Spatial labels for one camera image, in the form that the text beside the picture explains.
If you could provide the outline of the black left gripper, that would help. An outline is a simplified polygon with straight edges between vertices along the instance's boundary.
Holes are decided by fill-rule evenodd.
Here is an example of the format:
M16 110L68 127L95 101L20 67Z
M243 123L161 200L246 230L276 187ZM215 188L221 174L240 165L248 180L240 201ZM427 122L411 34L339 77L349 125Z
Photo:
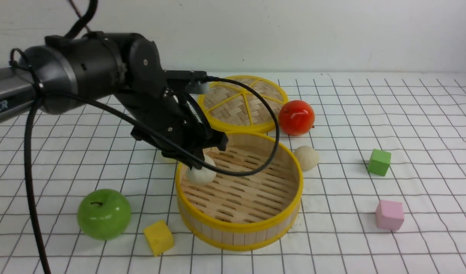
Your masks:
M188 106L189 94L201 94L201 86L171 86L166 97L160 92L157 98L150 91L123 88L117 99L125 109L144 126L155 130L189 153L199 157L206 148L226 151L228 136L215 129L207 130Z

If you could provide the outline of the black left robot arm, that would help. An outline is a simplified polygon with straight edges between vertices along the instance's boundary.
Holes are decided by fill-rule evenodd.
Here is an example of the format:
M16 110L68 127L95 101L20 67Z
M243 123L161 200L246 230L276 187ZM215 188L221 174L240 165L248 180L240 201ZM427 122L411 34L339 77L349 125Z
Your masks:
M211 128L188 106L192 94L205 93L205 71L164 70L158 48L138 33L88 34L70 40L48 36L45 44L24 51L16 67L0 68L0 123L30 109L36 88L42 86L41 111L62 115L83 105L64 92L88 100L114 95L145 129L132 136L178 158L175 145L200 157L203 149L224 151L228 138Z

